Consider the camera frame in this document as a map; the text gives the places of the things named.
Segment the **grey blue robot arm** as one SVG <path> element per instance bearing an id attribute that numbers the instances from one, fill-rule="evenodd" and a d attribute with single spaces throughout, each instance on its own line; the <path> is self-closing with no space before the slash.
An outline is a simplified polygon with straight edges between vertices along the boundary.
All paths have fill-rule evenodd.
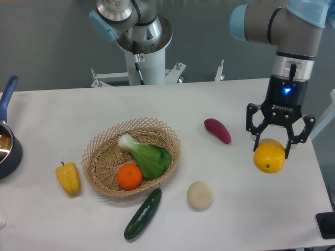
<path id="1" fill-rule="evenodd" d="M 328 8 L 326 1 L 259 1 L 233 10 L 229 29 L 234 38 L 277 47 L 265 100 L 247 107 L 246 130 L 256 144 L 269 125 L 286 129 L 286 152 L 308 139 L 316 120 L 301 107 Z M 101 37 L 124 51 L 131 85 L 178 80 L 176 71 L 165 70 L 172 28 L 156 1 L 97 1 L 89 19 Z"/>

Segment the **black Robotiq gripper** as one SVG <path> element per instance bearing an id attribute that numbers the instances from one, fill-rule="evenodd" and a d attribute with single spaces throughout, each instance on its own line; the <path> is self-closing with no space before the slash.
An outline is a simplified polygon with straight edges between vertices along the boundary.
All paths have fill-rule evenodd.
<path id="1" fill-rule="evenodd" d="M 285 127 L 288 140 L 285 147 L 285 158 L 288 159 L 292 145 L 305 143 L 316 123 L 313 115 L 302 115 L 302 104 L 307 90 L 307 81 L 283 79 L 272 75 L 269 80 L 265 100 L 262 105 L 249 103 L 246 111 L 245 128 L 254 140 L 253 151 L 259 146 L 260 137 L 267 123 Z M 255 126 L 253 116 L 261 110 L 264 119 Z M 302 118 L 305 126 L 299 135 L 294 134 L 293 123 Z"/>

